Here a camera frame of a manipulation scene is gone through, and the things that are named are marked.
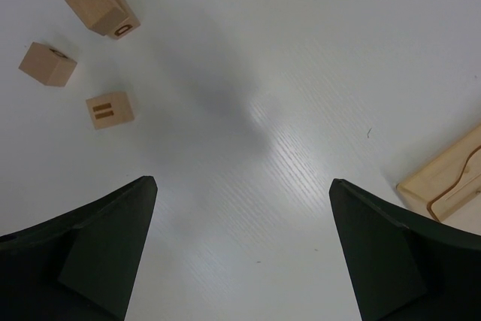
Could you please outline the clear plastic block container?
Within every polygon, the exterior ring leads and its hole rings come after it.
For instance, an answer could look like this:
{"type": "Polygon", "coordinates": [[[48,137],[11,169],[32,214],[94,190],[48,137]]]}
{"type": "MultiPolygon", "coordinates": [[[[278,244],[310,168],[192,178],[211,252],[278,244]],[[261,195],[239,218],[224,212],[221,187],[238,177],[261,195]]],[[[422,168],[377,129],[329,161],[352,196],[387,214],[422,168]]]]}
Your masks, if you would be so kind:
{"type": "Polygon", "coordinates": [[[439,223],[480,195],[477,126],[396,186],[412,211],[439,223]]]}

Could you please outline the wood block with bars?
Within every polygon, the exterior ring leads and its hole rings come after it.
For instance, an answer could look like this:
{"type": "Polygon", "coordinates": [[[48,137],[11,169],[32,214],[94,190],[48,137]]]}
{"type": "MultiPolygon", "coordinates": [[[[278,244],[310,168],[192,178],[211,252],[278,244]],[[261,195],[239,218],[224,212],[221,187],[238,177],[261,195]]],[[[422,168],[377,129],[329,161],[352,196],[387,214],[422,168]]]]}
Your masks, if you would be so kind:
{"type": "Polygon", "coordinates": [[[126,92],[111,92],[89,98],[86,106],[95,130],[129,123],[135,119],[126,92]]]}

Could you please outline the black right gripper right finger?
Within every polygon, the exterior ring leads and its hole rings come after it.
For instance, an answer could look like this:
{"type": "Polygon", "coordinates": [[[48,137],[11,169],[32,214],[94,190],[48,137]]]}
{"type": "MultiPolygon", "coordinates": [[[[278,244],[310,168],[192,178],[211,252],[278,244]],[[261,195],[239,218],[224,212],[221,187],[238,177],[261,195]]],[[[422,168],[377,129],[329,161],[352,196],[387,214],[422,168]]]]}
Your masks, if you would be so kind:
{"type": "Polygon", "coordinates": [[[480,237],[344,179],[331,209],[363,320],[478,320],[480,237]]]}

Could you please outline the plain wood block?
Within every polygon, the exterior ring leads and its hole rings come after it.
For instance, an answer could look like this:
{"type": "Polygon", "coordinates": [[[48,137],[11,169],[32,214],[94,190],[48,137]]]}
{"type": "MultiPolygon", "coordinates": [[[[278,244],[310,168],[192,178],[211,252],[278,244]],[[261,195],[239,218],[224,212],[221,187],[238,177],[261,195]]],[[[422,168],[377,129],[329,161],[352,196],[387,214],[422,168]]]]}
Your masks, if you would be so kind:
{"type": "Polygon", "coordinates": [[[108,37],[114,40],[119,40],[129,34],[130,32],[137,29],[141,22],[135,15],[134,11],[129,6],[126,0],[115,0],[117,4],[122,8],[122,10],[126,13],[127,17],[117,26],[108,33],[108,37]]]}
{"type": "Polygon", "coordinates": [[[77,62],[54,47],[32,42],[18,69],[45,86],[64,87],[77,62]]]}
{"type": "Polygon", "coordinates": [[[105,36],[127,17],[116,0],[65,0],[90,31],[105,36]]]}

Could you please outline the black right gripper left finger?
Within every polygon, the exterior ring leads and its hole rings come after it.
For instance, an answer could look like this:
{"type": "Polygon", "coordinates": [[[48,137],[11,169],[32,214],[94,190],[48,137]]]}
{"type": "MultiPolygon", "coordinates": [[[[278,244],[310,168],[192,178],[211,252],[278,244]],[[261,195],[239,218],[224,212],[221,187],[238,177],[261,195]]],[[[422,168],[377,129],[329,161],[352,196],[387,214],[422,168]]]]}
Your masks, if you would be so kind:
{"type": "Polygon", "coordinates": [[[3,320],[124,320],[156,203],[143,176],[1,237],[3,320]]]}

